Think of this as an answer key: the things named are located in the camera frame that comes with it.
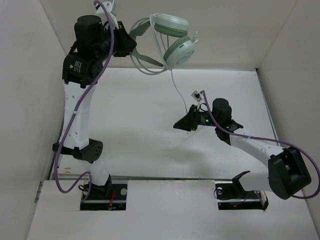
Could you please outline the mint green headphones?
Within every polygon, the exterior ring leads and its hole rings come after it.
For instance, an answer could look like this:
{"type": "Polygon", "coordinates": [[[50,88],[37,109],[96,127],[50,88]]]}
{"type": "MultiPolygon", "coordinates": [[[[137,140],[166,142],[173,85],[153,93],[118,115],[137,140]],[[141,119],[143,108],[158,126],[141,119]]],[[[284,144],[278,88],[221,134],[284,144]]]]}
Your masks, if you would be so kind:
{"type": "Polygon", "coordinates": [[[153,13],[136,21],[129,36],[134,41],[151,30],[157,52],[161,61],[157,61],[147,55],[140,54],[136,48],[129,52],[131,62],[141,73],[148,76],[156,76],[161,73],[180,68],[193,55],[199,41],[198,34],[188,36],[189,22],[181,17],[165,13],[153,13]],[[160,42],[163,35],[176,40],[162,51],[160,42]]]}

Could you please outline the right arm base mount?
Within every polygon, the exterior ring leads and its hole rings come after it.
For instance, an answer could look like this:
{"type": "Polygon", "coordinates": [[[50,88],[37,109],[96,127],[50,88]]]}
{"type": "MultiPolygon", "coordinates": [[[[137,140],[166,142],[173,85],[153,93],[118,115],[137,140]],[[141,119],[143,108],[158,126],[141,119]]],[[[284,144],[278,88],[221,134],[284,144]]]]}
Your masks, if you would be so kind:
{"type": "Polygon", "coordinates": [[[219,210],[262,210],[269,206],[264,191],[245,191],[232,181],[216,181],[213,196],[219,210]]]}

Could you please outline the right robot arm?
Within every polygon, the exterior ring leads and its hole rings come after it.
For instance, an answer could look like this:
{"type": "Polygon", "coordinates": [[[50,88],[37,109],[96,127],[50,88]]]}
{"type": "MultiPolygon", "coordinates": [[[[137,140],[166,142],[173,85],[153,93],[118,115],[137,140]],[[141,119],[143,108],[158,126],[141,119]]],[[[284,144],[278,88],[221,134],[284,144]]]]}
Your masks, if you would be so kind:
{"type": "Polygon", "coordinates": [[[214,127],[222,142],[244,151],[267,167],[267,173],[246,170],[233,177],[227,187],[231,198],[244,198],[247,193],[267,191],[286,200],[312,182],[298,149],[255,139],[232,119],[232,108],[224,98],[216,98],[211,111],[200,111],[196,105],[192,105],[173,128],[191,132],[196,131],[198,126],[214,127]]]}

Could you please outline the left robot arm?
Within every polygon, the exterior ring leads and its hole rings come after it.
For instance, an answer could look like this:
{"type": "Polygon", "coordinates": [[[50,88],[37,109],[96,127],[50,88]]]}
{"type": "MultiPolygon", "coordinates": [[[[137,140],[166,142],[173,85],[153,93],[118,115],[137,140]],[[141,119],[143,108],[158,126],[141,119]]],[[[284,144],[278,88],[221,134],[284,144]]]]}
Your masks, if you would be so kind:
{"type": "Polygon", "coordinates": [[[93,93],[111,57],[126,57],[137,46],[118,21],[110,27],[96,15],[84,15],[74,24],[75,42],[62,66],[65,93],[62,135],[52,150],[88,163],[90,184],[100,198],[111,195],[111,177],[99,159],[103,143],[89,137],[89,116],[93,93]]]}

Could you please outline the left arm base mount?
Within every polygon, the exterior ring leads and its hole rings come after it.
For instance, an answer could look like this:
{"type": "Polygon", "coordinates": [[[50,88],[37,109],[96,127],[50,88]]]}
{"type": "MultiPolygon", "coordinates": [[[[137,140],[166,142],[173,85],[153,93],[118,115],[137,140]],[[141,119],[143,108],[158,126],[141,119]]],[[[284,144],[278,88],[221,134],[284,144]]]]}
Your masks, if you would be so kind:
{"type": "Polygon", "coordinates": [[[127,183],[112,184],[107,196],[101,195],[92,189],[88,195],[87,191],[82,192],[80,210],[81,211],[125,211],[127,207],[127,183]]]}

